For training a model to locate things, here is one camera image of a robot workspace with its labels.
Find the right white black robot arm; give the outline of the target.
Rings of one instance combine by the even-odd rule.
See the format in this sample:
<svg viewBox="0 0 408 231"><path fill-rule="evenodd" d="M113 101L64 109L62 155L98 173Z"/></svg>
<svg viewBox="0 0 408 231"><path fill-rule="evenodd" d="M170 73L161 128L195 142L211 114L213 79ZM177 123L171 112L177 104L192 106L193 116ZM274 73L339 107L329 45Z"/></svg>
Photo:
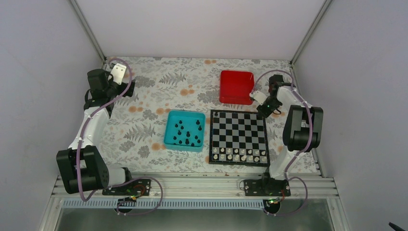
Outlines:
<svg viewBox="0 0 408 231"><path fill-rule="evenodd" d="M284 147L269 166L270 178L260 184L262 193L272 196L279 190L277 180L288 179L288 172L297 158L319 146L324 112L308 103L294 84L285 82L282 75L271 76L268 87L269 95L258 90L250 94L259 103L258 114L266 118L280 107L288 111L282 134Z"/></svg>

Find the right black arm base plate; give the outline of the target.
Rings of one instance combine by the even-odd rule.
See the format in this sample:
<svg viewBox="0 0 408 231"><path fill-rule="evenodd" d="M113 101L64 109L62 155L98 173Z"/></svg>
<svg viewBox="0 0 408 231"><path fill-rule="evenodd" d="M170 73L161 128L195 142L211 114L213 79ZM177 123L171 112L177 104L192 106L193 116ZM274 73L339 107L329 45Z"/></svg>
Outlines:
<svg viewBox="0 0 408 231"><path fill-rule="evenodd" d="M268 179L244 180L243 190L245 196L291 196L287 180Z"/></svg>

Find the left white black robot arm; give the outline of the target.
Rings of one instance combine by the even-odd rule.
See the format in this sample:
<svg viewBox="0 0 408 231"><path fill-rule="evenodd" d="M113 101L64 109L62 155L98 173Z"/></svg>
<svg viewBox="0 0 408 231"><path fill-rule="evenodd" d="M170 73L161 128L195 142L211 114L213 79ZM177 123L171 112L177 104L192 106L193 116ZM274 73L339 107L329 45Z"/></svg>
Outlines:
<svg viewBox="0 0 408 231"><path fill-rule="evenodd" d="M68 194L99 190L114 185L122 195L133 191L134 181L127 168L108 167L98 144L111 118L114 99L131 97L135 83L123 82L126 66L116 64L111 71L94 69L87 73L89 90L84 104L84 118L74 141L60 150L56 161Z"/></svg>

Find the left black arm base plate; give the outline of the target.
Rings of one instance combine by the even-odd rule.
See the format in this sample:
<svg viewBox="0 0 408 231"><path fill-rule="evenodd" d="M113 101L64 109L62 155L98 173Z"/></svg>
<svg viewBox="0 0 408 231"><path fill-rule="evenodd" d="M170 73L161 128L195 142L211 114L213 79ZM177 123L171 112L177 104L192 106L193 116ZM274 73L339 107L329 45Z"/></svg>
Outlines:
<svg viewBox="0 0 408 231"><path fill-rule="evenodd" d="M102 191L102 194L114 196L136 196L136 197L148 196L150 193L150 187L151 187L150 179L139 179L124 186L104 189Z"/></svg>

